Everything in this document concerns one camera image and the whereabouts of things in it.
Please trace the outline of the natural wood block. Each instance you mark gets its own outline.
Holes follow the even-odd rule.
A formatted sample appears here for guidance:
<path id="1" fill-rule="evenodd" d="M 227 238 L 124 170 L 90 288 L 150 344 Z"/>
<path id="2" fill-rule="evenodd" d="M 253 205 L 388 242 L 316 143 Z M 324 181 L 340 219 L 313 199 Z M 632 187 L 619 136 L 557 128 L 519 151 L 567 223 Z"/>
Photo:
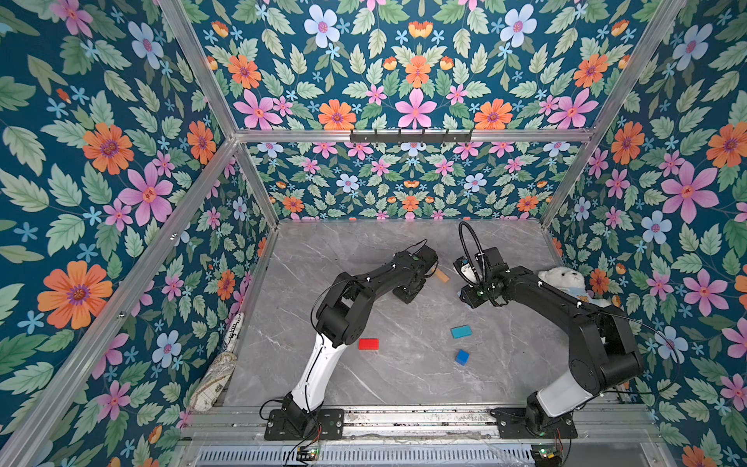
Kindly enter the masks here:
<path id="1" fill-rule="evenodd" d="M 434 270 L 434 276 L 438 278 L 438 280 L 441 280 L 443 283 L 449 282 L 449 276 L 442 272 L 439 268 L 435 268 Z"/>

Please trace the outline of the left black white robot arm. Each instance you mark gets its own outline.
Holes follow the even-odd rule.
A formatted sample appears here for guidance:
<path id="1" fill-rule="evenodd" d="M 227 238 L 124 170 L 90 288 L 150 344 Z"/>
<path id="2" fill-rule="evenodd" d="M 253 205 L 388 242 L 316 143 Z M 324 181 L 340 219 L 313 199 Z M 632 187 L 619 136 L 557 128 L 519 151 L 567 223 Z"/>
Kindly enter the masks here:
<path id="1" fill-rule="evenodd" d="M 426 241 L 394 253 L 385 264 L 369 272 L 342 272 L 311 311 L 314 348 L 303 375 L 281 405 L 285 420 L 305 435 L 325 400 L 327 385 L 344 350 L 365 331 L 375 301 L 393 293 L 411 303 L 438 268 L 439 257 Z"/>

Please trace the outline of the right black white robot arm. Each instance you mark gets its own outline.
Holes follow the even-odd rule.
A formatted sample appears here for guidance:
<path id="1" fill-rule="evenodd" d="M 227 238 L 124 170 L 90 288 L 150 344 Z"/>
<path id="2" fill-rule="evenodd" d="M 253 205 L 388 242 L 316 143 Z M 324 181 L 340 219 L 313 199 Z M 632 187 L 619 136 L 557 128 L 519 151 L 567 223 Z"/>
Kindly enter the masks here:
<path id="1" fill-rule="evenodd" d="M 466 282 L 459 299 L 472 309 L 488 302 L 504 307 L 516 302 L 548 319 L 568 338 L 567 369 L 548 386 L 527 397 L 516 416 L 519 432 L 552 436 L 573 426 L 575 409 L 601 393 L 643 374 L 643 358 L 630 324 L 614 305 L 585 302 L 554 284 L 551 273 L 510 267 L 497 248 L 453 262 Z"/>

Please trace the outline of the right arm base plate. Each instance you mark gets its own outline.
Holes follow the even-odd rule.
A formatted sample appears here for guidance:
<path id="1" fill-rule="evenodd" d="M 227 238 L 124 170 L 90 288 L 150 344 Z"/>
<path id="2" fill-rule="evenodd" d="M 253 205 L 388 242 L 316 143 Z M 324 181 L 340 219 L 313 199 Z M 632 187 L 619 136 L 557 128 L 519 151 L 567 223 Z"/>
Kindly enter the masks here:
<path id="1" fill-rule="evenodd" d="M 530 408 L 495 408 L 490 415 L 503 439 L 577 439 L 578 431 L 572 414 L 549 418 L 541 410 Z"/>

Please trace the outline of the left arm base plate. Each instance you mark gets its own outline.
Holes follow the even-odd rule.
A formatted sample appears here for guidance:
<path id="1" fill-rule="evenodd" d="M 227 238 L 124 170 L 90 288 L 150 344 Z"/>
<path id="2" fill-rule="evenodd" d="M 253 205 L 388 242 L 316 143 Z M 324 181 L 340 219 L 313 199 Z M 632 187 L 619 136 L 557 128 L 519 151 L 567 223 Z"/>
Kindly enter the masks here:
<path id="1" fill-rule="evenodd" d="M 315 414 L 292 414 L 273 410 L 268 418 L 266 441 L 340 440 L 344 432 L 345 412 L 342 409 L 321 409 Z"/>

